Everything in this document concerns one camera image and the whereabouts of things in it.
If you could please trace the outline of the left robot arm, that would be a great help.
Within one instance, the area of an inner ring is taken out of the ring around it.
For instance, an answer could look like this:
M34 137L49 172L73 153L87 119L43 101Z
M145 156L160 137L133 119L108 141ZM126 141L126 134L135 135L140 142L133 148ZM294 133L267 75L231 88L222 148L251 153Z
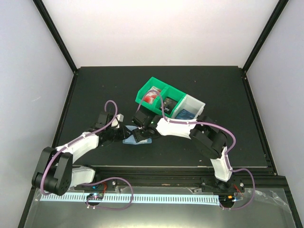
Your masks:
M39 188L42 194L64 195L69 188L86 184L96 190L102 184L101 176L89 165L74 168L73 164L89 151L104 147L130 136L129 130L122 124L124 116L101 112L97 123L74 140L56 148L42 150L32 177L32 186Z

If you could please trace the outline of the red and white cards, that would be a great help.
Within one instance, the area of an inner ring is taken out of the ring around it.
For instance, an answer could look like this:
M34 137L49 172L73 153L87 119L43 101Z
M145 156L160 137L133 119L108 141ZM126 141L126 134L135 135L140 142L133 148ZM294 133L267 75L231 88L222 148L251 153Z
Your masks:
M148 103L148 104L153 104L154 100L156 99L156 97L158 96L157 93L155 93L155 91L158 91L159 93L162 91L161 89L152 86L149 90L151 90L151 92L147 93L143 100Z

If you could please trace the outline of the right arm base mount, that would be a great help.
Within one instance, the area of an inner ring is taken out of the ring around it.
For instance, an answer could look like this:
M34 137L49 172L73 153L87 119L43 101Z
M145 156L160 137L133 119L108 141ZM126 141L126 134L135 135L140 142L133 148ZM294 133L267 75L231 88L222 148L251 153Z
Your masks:
M243 182L239 177L232 176L228 181L218 180L215 176L203 176L200 179L203 192L234 193L238 190L244 192Z

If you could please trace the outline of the white plastic bin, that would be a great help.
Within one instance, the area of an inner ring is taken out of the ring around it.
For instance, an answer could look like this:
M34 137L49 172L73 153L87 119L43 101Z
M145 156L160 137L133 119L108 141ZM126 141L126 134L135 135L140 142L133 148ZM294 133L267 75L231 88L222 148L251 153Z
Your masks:
M176 115L182 110L185 109L193 114L195 114L194 119L202 114L204 110L205 103L186 94L180 102L178 102L177 107L173 111L171 118L175 119Z

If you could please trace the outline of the left rear frame post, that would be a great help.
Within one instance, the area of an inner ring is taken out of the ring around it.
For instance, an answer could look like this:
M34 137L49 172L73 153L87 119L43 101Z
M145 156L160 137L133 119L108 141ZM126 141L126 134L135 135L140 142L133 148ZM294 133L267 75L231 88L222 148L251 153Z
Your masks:
M39 11L44 23L46 24L48 30L50 31L53 39L55 40L57 46L59 47L61 53L63 54L66 62L68 63L71 71L73 73L77 72L77 67L58 31L58 29L56 28L44 2L42 0L33 0L33 3L35 4L37 10Z

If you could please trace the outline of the right rear frame post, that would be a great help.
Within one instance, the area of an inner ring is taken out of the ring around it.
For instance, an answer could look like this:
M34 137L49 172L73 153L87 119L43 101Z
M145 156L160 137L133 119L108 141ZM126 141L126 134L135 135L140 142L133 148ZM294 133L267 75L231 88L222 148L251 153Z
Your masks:
M288 4L289 0L279 0L271 13L267 23L265 24L261 34L259 35L253 49L251 50L245 64L242 67L242 71L246 74L251 65L253 64L254 60L256 59L259 51L261 50L262 46L264 45L266 39L268 38L269 34L271 33L273 27L275 26L276 22L278 21L279 17L281 16L283 10L285 9L286 5Z

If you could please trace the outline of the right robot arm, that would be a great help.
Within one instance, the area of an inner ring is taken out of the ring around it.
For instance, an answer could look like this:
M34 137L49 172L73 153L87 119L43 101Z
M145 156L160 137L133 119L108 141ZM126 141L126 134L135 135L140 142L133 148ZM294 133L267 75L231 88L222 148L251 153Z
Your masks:
M214 168L216 186L220 191L228 191L233 186L233 169L228 158L227 129L207 122L207 116L199 115L196 119L181 120L146 114L137 111L132 123L137 126L132 130L136 142L162 136L176 136L191 140L199 152L210 159Z

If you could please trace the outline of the green plastic bin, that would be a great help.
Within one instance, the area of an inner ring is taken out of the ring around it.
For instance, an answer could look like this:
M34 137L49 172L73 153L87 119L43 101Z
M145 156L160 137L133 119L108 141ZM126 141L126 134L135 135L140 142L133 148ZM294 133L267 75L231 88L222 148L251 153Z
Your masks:
M182 100L186 96L184 92L181 90L155 78L151 77L138 91L137 96L136 96L136 103L140 103L144 95L149 91L149 90L158 90L163 101L165 102L166 98L170 98L173 101L176 102L175 106L171 108L170 113L165 113L166 117L173 117L174 111L177 110L178 105L181 104ZM155 93L152 93L152 96L154 97L152 101L146 102L143 100L141 106L149 109L152 112L155 112L158 115L162 115L162 108L161 108L161 99L159 96Z

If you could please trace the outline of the clear plastic sheet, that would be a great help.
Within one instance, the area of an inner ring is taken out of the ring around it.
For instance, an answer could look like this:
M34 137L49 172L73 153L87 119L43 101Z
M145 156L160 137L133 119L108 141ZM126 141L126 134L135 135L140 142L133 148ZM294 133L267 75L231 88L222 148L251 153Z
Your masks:
M129 188L116 194L204 195L199 189ZM246 189L219 205L41 201L36 191L22 228L300 228L283 189Z

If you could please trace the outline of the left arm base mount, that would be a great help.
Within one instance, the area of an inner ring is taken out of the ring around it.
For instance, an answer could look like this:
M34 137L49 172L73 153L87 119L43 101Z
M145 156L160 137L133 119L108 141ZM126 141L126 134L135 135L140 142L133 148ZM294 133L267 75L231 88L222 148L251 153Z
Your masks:
M118 182L117 177L111 178L94 178L93 182L80 184L74 187L75 190L102 192L107 190L113 190Z

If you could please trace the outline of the frame post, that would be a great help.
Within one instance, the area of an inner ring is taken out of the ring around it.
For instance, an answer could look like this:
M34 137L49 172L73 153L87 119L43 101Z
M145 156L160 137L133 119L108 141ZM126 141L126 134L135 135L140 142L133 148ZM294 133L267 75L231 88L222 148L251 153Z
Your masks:
M246 74L251 65L253 64L254 60L256 59L259 51L261 50L262 46L264 45L266 39L268 38L269 34L271 33L273 27L275 26L276 22L278 21L279 17L281 16L283 10L285 9L286 5L288 4L289 0L279 0L271 13L267 23L265 24L261 34L259 35L253 49L251 50L245 64L242 67L242 71Z
M53 39L55 40L57 46L59 47L61 53L63 54L66 62L68 63L71 71L73 73L77 72L77 67L58 31L58 29L56 28L44 2L42 0L33 0L33 3L35 4L37 10L39 11L44 23L46 24L48 30L50 31Z

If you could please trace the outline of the blue cards stack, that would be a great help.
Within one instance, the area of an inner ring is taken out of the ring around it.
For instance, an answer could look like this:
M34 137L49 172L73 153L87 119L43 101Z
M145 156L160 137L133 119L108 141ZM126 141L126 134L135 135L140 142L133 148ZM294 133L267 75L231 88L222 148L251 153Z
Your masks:
M195 114L185 110L185 109L182 109L177 115L176 115L176 119L180 119L180 120L191 120L191 119L194 119L195 117Z

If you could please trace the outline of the black aluminium frame rail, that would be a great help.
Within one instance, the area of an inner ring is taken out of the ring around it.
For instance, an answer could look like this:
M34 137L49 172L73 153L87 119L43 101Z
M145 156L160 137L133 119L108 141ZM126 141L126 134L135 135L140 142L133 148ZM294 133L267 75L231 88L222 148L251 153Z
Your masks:
M118 171L118 170L104 170L97 169L95 171L94 178L110 178L117 177L117 186L123 186L121 178L126 179L132 186L137 187L159 187L159 186L171 186L171 187L200 187L201 177L214 176L214 173L208 169L206 171L199 172L139 172L139 171ZM241 186L244 188L251 188L256 186L257 188L287 188L287 179L284 176L270 175L266 172L257 172L249 174L247 171L238 171L231 176L239 177L243 182ZM76 181L74 178L70 184L77 186L80 184L86 184L93 182L93 179L82 179L84 182Z

